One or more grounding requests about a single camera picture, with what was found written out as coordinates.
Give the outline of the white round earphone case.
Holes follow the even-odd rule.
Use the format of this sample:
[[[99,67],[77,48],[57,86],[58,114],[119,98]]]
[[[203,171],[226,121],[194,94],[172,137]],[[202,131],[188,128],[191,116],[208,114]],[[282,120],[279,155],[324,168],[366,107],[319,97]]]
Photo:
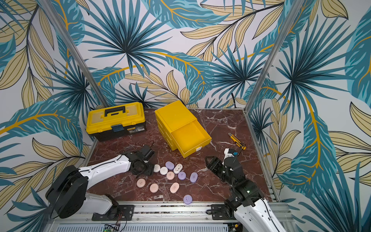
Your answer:
[[[164,167],[161,167],[160,170],[159,170],[160,174],[165,176],[167,175],[167,173],[169,172],[168,168],[166,166]]]
[[[159,164],[154,165],[154,173],[158,173],[161,169],[161,166]]]

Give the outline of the yellow top drawer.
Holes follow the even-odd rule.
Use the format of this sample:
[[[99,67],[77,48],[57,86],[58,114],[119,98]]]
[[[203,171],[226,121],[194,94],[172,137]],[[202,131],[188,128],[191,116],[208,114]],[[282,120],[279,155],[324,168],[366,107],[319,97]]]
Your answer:
[[[211,136],[197,120],[173,131],[171,136],[183,158],[200,151],[203,147],[210,144],[212,140]]]

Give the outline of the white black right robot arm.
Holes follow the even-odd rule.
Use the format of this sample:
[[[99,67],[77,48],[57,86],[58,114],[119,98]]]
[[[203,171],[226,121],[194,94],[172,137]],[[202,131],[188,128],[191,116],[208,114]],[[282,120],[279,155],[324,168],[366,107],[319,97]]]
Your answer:
[[[238,220],[249,232],[285,232],[271,210],[267,199],[249,180],[235,156],[220,160],[216,156],[205,158],[206,167],[230,188],[231,197],[224,201],[225,212]]]

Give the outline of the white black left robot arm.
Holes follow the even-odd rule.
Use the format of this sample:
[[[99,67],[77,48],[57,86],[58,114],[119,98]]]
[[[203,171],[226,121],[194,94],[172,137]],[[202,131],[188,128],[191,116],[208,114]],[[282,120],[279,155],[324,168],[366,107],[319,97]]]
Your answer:
[[[46,199],[60,218],[75,213],[93,213],[113,220],[123,215],[118,202],[109,194],[96,195],[88,190],[94,185],[121,173],[131,172],[135,176],[151,176],[154,165],[149,161],[155,154],[149,146],[138,151],[122,154],[101,163],[63,169],[46,192]]]

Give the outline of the yellow plastic drawer cabinet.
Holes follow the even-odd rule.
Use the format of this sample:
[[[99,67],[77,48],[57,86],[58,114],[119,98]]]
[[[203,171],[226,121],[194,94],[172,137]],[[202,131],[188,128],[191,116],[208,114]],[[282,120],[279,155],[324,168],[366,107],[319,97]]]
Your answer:
[[[196,120],[181,101],[172,102],[155,110],[155,116],[158,128],[172,151],[177,149],[172,132]]]

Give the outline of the pink round earphone case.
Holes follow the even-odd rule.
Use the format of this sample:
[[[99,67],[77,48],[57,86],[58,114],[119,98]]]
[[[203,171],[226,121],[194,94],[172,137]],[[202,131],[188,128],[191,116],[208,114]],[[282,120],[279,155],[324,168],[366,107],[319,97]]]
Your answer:
[[[136,185],[138,188],[143,188],[146,185],[146,180],[143,178],[140,178],[137,180]]]
[[[157,193],[159,190],[159,186],[156,183],[150,185],[149,190],[151,193]]]
[[[174,174],[174,172],[168,172],[168,173],[166,174],[166,178],[167,178],[168,180],[173,180],[173,179],[175,178],[175,174]]]

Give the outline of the purple oval earphone case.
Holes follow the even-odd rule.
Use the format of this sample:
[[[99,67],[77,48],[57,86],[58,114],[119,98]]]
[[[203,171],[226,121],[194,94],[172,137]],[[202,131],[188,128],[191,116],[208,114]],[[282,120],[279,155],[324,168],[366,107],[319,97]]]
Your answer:
[[[198,180],[198,174],[196,172],[191,173],[189,180],[191,183],[195,183]]]

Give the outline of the yellow black utility knife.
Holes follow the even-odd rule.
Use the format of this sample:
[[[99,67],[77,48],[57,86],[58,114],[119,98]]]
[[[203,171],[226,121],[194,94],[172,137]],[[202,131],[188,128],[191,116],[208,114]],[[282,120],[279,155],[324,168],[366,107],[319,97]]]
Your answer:
[[[232,141],[238,146],[241,150],[245,150],[246,146],[243,144],[235,135],[228,133],[229,137],[232,139]]]

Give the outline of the purple round earphone case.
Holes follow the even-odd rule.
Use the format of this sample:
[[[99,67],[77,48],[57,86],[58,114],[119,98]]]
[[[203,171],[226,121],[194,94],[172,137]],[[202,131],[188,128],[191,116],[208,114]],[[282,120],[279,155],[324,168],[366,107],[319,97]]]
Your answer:
[[[178,175],[177,175],[178,179],[179,180],[185,180],[186,179],[186,173],[181,171]]]
[[[171,161],[167,161],[167,162],[165,163],[165,166],[166,166],[166,168],[167,168],[168,170],[173,170],[173,169],[175,168],[174,163],[171,162]]]
[[[184,204],[186,205],[190,205],[192,202],[193,202],[193,198],[190,194],[186,194],[184,197],[183,197],[183,202]]]

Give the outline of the white oval earphone case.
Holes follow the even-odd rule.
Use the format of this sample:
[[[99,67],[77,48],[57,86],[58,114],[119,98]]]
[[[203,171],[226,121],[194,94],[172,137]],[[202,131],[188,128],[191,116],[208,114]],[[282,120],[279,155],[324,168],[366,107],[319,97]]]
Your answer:
[[[177,175],[183,170],[183,165],[181,163],[178,163],[174,169],[173,172]]]

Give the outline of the pink oval earphone case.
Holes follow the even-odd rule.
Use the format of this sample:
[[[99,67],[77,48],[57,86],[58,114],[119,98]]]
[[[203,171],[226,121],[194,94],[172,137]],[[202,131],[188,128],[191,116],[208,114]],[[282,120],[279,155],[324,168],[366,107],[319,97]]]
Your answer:
[[[175,194],[175,193],[177,193],[177,191],[179,190],[179,188],[180,188],[179,183],[175,182],[175,183],[173,183],[171,185],[170,192],[173,193],[173,194]]]

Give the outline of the yellow black plastic toolbox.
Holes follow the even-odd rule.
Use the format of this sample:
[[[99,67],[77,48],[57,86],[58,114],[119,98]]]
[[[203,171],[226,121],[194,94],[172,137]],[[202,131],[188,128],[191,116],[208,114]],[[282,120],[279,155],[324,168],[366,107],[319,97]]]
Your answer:
[[[144,107],[133,102],[90,111],[86,132],[103,142],[146,131]]]

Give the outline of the right aluminium frame post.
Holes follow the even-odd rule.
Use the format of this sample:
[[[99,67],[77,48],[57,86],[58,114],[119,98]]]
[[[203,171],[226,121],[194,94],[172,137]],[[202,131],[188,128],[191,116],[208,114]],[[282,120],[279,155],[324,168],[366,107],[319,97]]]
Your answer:
[[[247,101],[247,104],[244,108],[244,113],[247,115],[249,113],[249,111],[252,109],[252,106],[253,106],[253,103],[255,101],[255,98],[258,96],[259,94],[259,91],[264,83],[264,80],[269,72],[269,69],[275,59],[275,57],[277,56],[277,54],[279,53],[280,49],[281,49],[281,46],[286,38],[286,36],[288,35],[289,31],[290,31],[290,28],[292,26],[292,24],[294,23],[295,19],[296,19],[296,16],[298,15],[299,13],[299,10],[303,4],[303,0],[300,0],[300,1],[294,1],[293,4],[292,4],[292,7],[283,23],[283,27],[280,31],[280,33],[277,35],[277,38],[275,40],[275,43],[273,44],[272,46],[272,49],[269,53],[269,56],[264,64],[264,67],[255,83],[255,86],[253,88],[253,91],[251,92],[250,96],[249,96],[249,100]]]

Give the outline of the aluminium frame post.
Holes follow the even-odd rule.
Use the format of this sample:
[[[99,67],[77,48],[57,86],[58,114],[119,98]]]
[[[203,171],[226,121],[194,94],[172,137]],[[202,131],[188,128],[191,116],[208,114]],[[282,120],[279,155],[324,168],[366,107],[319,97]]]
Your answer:
[[[93,78],[92,73],[90,72],[88,66],[86,65],[82,55],[79,53],[77,46],[75,45],[75,42],[73,41],[68,28],[68,19],[67,15],[63,13],[63,16],[61,17],[56,8],[53,6],[52,1],[47,0],[41,0],[39,1],[40,6],[45,10],[46,15],[52,22],[52,24],[55,26],[56,31],[61,36],[62,40],[64,41],[67,49],[69,50],[71,56],[74,58],[77,65],[80,67],[82,73],[84,74],[87,81],[90,83],[91,88],[95,91],[98,100],[104,107],[109,107],[109,104],[107,103],[106,98],[103,96],[101,91],[99,90],[98,84]]]
[[[277,56],[277,54],[279,53],[280,49],[281,49],[281,46],[286,38],[286,36],[288,35],[289,31],[290,31],[290,28],[292,26],[292,24],[294,23],[295,19],[296,19],[296,16],[298,15],[299,13],[299,10],[303,4],[303,0],[300,0],[300,1],[294,1],[293,4],[292,4],[292,7],[283,23],[283,27],[280,31],[280,33],[277,35],[277,38],[275,40],[275,43],[273,44],[272,46],[272,49],[269,53],[269,56],[264,64],[264,67],[255,83],[255,86],[253,88],[253,91],[251,92],[250,96],[249,96],[249,100],[247,101],[247,104],[244,108],[244,113],[247,115],[249,113],[249,111],[252,109],[252,106],[253,106],[253,103],[255,101],[255,98],[258,96],[259,94],[259,91],[264,83],[264,80],[269,72],[269,69],[275,59],[275,57]]]

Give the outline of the left aluminium frame post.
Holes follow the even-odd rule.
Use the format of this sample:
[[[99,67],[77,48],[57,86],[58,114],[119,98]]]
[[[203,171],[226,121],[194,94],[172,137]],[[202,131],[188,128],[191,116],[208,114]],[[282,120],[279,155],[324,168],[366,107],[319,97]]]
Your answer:
[[[77,46],[75,45],[75,42],[73,41],[68,28],[68,19],[67,15],[63,13],[63,16],[61,17],[56,8],[53,6],[52,1],[47,0],[41,0],[39,1],[40,6],[45,10],[46,15],[52,22],[52,24],[55,26],[56,31],[61,36],[62,40],[64,41],[67,49],[69,50],[71,56],[74,58],[77,65],[80,67],[82,73],[84,74],[87,81],[90,83],[91,88],[95,91],[98,100],[104,107],[109,107],[109,104],[107,103],[106,98],[103,96],[101,91],[99,90],[98,84],[93,78],[92,73],[90,72],[88,66],[86,65],[82,55],[79,53]]]

